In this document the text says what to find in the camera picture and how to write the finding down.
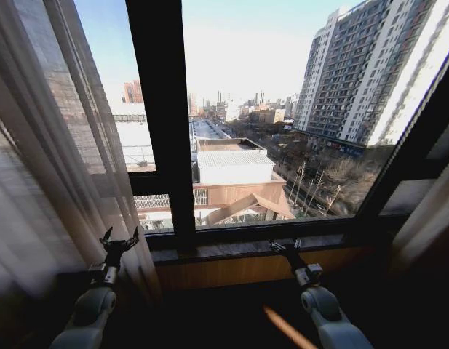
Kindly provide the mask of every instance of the glass pane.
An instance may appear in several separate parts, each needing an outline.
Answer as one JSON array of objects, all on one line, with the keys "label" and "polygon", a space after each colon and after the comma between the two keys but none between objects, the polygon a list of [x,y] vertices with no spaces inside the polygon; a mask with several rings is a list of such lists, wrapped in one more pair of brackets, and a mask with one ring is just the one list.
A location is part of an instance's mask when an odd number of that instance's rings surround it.
[{"label": "glass pane", "polygon": [[359,209],[449,52],[449,0],[340,5],[183,1],[197,225]]},{"label": "glass pane", "polygon": [[141,195],[134,196],[138,219],[147,233],[159,231],[173,231],[172,215],[169,204],[169,195]]},{"label": "glass pane", "polygon": [[403,180],[381,210],[381,215],[412,213],[420,204],[434,180]]},{"label": "glass pane", "polygon": [[154,171],[125,1],[75,0],[75,4],[116,122],[127,171]]}]

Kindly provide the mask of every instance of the floor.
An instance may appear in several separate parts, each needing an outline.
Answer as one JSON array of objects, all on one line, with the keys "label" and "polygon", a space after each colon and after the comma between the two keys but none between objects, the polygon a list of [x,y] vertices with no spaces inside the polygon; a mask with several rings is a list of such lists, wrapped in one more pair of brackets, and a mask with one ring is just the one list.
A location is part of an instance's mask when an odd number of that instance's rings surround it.
[{"label": "floor", "polygon": [[[324,276],[322,283],[374,348],[449,348],[449,279],[436,269],[393,282],[379,275],[380,263],[364,261]],[[83,293],[82,279],[62,278],[62,291],[49,306],[35,307],[41,331],[20,348],[48,347]],[[103,349],[297,348],[269,320],[265,306],[321,348],[294,280],[164,293],[155,308],[142,306],[134,290],[117,296]]]}]

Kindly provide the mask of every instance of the white rooftop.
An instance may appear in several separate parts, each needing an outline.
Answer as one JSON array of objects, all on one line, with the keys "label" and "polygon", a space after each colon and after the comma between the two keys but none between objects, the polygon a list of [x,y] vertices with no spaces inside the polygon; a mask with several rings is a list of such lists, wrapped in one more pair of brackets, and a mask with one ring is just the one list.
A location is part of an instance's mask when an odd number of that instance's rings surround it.
[{"label": "white rooftop", "polygon": [[200,151],[197,154],[198,167],[227,167],[242,165],[274,165],[258,151]]}]

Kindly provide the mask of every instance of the window sill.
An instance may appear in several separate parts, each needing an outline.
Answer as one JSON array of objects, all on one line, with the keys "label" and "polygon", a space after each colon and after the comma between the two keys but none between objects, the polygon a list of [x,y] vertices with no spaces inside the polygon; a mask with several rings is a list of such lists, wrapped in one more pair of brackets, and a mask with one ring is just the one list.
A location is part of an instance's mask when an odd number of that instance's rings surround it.
[{"label": "window sill", "polygon": [[[346,246],[353,246],[352,243],[347,244],[343,240],[343,234],[326,235],[326,236],[309,236],[300,238],[303,246],[300,252],[320,250],[320,249],[336,249]],[[276,239],[280,244],[293,244],[293,239]],[[222,244],[203,244],[197,246],[191,251],[177,251],[177,249],[158,249],[151,251],[151,256],[155,265],[174,265],[193,262],[206,262],[209,260],[224,260],[242,257],[258,257],[274,254],[269,248],[267,240],[241,242],[241,243],[222,243]]]}]

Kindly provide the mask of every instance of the sheer white curtain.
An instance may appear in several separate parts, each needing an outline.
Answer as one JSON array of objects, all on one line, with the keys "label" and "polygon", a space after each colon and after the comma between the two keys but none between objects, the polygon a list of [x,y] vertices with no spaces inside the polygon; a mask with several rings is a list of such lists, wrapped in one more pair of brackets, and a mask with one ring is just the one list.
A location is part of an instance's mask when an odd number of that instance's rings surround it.
[{"label": "sheer white curtain", "polygon": [[[32,297],[140,227],[116,126],[71,0],[0,1],[0,294]],[[123,260],[148,300],[145,239]]]}]

